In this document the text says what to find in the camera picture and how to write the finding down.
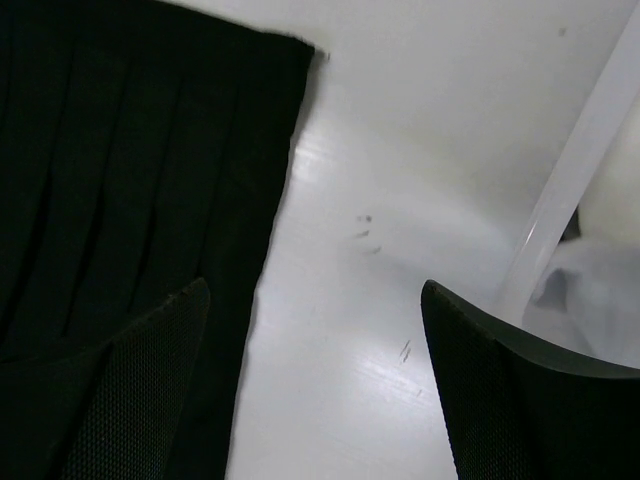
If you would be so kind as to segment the black pleated skirt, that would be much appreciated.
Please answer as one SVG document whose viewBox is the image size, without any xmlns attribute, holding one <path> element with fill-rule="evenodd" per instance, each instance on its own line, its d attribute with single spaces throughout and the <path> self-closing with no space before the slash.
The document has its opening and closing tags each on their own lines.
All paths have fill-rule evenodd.
<svg viewBox="0 0 640 480">
<path fill-rule="evenodd" d="M 210 305 L 161 479 L 221 479 L 316 52 L 161 1 L 1 5 L 1 362 Z"/>
</svg>

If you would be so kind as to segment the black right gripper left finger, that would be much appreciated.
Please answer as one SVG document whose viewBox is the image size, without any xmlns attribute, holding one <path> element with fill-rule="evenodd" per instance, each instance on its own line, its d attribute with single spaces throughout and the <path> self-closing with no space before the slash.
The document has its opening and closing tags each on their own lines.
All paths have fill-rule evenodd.
<svg viewBox="0 0 640 480">
<path fill-rule="evenodd" d="M 2 478 L 163 478 L 209 305 L 197 279 L 96 342 L 2 360 Z"/>
</svg>

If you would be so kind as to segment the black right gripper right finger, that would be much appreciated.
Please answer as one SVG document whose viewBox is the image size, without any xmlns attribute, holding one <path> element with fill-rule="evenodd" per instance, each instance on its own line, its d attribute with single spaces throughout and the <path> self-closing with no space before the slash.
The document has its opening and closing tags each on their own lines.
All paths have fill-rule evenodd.
<svg viewBox="0 0 640 480">
<path fill-rule="evenodd" d="M 554 345 L 433 280 L 421 311 L 459 478 L 638 478 L 637 369 Z"/>
</svg>

